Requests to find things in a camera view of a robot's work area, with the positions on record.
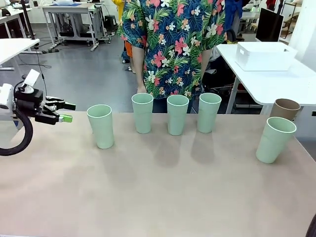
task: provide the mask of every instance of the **blue object on desk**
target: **blue object on desk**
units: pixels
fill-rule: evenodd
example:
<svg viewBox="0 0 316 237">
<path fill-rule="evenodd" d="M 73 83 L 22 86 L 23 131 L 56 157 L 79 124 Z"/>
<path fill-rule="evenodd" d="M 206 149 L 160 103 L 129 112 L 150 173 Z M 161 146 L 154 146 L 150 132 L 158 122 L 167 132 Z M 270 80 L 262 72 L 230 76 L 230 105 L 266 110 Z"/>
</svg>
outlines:
<svg viewBox="0 0 316 237">
<path fill-rule="evenodd" d="M 74 4 L 71 4 L 71 5 L 54 3 L 52 6 L 79 6 L 79 5 L 81 5 L 81 3 L 74 3 Z"/>
</svg>

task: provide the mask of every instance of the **dark pants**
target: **dark pants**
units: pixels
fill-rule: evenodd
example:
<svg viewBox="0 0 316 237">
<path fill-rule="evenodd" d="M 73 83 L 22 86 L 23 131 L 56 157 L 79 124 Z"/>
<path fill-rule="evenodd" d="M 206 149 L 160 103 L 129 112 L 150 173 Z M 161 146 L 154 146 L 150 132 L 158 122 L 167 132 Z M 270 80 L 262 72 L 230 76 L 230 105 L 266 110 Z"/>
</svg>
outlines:
<svg viewBox="0 0 316 237">
<path fill-rule="evenodd" d="M 191 113 L 193 101 L 194 101 L 194 99 L 189 100 L 187 114 Z M 168 112 L 168 110 L 167 110 L 167 98 L 159 99 L 159 100 L 154 99 L 153 113 L 166 114 L 167 112 Z"/>
</svg>

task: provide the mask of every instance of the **plastic cup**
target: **plastic cup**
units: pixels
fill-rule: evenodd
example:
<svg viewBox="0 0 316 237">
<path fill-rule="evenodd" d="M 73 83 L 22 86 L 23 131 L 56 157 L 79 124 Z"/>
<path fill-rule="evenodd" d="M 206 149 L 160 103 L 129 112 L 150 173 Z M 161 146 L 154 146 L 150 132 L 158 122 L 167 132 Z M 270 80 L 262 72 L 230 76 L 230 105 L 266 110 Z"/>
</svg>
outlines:
<svg viewBox="0 0 316 237">
<path fill-rule="evenodd" d="M 183 95 L 171 95 L 167 98 L 168 132 L 179 136 L 186 122 L 189 99 Z"/>
<path fill-rule="evenodd" d="M 136 131 L 149 133 L 152 130 L 154 98 L 147 93 L 138 93 L 132 96 Z"/>
<path fill-rule="evenodd" d="M 290 120 L 280 117 L 268 118 L 256 152 L 257 159 L 263 163 L 273 163 L 295 131 L 296 126 Z"/>
<path fill-rule="evenodd" d="M 114 144 L 112 109 L 108 105 L 94 105 L 87 110 L 89 122 L 98 148 Z"/>
<path fill-rule="evenodd" d="M 293 100 L 277 99 L 273 104 L 270 117 L 281 117 L 293 120 L 300 109 L 301 106 Z"/>
<path fill-rule="evenodd" d="M 202 133 L 209 133 L 215 125 L 215 119 L 222 98 L 213 93 L 200 95 L 198 104 L 197 129 Z"/>
</svg>

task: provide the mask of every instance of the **hawaiian shirt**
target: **hawaiian shirt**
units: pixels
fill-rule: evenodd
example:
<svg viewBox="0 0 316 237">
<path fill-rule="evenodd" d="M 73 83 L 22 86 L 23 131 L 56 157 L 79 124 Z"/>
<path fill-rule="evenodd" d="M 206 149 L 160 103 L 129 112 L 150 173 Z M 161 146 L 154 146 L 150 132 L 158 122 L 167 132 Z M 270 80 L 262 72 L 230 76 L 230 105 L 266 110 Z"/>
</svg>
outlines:
<svg viewBox="0 0 316 237">
<path fill-rule="evenodd" d="M 201 93 L 202 51 L 224 41 L 224 8 L 224 0 L 126 0 L 121 37 L 145 50 L 147 93 Z"/>
</svg>

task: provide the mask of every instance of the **white box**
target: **white box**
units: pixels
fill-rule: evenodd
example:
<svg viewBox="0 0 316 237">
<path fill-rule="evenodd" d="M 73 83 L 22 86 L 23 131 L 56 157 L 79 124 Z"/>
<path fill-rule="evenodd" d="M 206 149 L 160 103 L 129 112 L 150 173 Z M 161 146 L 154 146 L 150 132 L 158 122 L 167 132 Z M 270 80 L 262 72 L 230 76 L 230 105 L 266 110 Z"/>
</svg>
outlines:
<svg viewBox="0 0 316 237">
<path fill-rule="evenodd" d="M 236 63 L 244 71 L 287 71 L 296 53 L 281 42 L 239 42 Z"/>
</svg>

